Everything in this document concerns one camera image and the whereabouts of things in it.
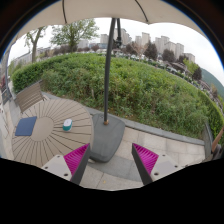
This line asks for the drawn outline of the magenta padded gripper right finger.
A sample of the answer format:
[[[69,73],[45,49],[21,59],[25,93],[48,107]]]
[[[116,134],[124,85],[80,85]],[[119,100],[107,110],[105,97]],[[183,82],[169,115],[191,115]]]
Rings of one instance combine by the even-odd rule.
[[[167,154],[156,154],[136,143],[132,144],[132,155],[143,185],[150,184],[182,169]]]

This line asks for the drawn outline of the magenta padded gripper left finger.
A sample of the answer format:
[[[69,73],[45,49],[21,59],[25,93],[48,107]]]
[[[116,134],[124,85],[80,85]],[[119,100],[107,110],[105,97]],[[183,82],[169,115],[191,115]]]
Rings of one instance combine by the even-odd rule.
[[[56,155],[42,169],[79,185],[90,156],[90,144],[87,143],[62,156]]]

